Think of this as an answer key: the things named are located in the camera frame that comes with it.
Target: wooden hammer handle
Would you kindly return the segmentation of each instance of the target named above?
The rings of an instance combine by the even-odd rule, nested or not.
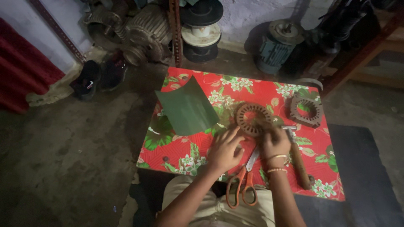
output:
[[[297,143],[292,143],[291,152],[293,163],[299,174],[302,187],[304,190],[310,190],[311,186],[309,176],[307,175],[306,168],[304,167],[302,155],[300,153],[299,145]]]

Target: white wall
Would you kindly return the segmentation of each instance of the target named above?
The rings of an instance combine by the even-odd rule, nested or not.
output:
[[[59,26],[83,53],[91,46],[79,25],[84,4],[79,0],[42,0]],[[3,0],[0,17],[40,50],[63,72],[76,60],[27,0]]]
[[[224,14],[218,22],[222,40],[244,44],[257,25],[277,19],[289,19],[293,14],[304,29],[315,28],[318,18],[327,13],[333,0],[220,0]]]

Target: hammer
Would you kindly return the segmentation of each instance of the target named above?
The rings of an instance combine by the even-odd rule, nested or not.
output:
[[[292,143],[292,147],[290,151],[292,152],[292,159],[295,164],[295,168],[300,176],[300,181],[302,183],[302,187],[304,190],[310,190],[310,179],[309,175],[307,175],[306,168],[304,167],[303,159],[300,154],[299,145],[296,143],[295,137],[293,136],[292,130],[296,130],[296,126],[282,126],[282,129],[285,129],[288,133],[289,140]]]

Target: scissors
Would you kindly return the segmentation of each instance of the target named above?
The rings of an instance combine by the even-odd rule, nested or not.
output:
[[[231,209],[235,209],[238,206],[238,194],[240,193],[240,187],[241,187],[241,184],[243,182],[246,172],[247,172],[246,186],[242,192],[243,201],[245,204],[247,204],[249,206],[253,206],[258,202],[257,191],[255,190],[255,187],[253,185],[253,172],[251,171],[253,169],[253,165],[254,165],[255,161],[257,160],[258,156],[259,156],[259,149],[258,149],[258,147],[256,147],[254,149],[254,152],[252,153],[250,159],[248,160],[247,164],[245,166],[243,166],[242,169],[240,170],[240,172],[237,175],[235,175],[234,177],[232,177],[230,179],[229,183],[227,184],[226,202]],[[235,194],[236,204],[233,206],[230,204],[230,201],[229,201],[229,192],[230,192],[231,183],[235,179],[238,179],[238,185],[237,185],[237,191]],[[254,193],[254,201],[251,203],[249,203],[245,200],[245,193],[246,193],[247,189],[249,189],[249,188],[251,188]]]

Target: red floral tablecloth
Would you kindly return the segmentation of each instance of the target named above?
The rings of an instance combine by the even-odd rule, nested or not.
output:
[[[307,173],[314,176],[316,183],[312,186],[311,191],[303,190],[297,183],[293,165],[289,164],[285,168],[288,170],[288,179],[293,192],[338,201],[345,200],[325,116],[322,117],[321,126],[313,129],[296,124],[287,119],[285,115],[284,103],[296,91],[304,97],[319,101],[320,96],[316,88],[170,67],[161,91],[175,90],[186,84],[191,76],[196,78],[217,112],[220,118],[219,123],[205,132],[191,136],[175,135],[158,102],[137,162],[138,167],[196,175],[198,168],[208,162],[206,154],[212,144],[213,136],[234,123],[235,108],[240,103],[252,102],[258,103],[272,112],[274,124],[297,125],[295,138],[299,144]],[[245,148],[240,162],[242,165],[248,161],[256,144],[253,140],[242,141],[240,144]],[[238,173],[239,169],[240,166],[237,166],[229,170],[219,180],[226,181],[230,176]],[[261,167],[260,160],[255,162],[253,172],[255,186],[267,187],[268,179]]]

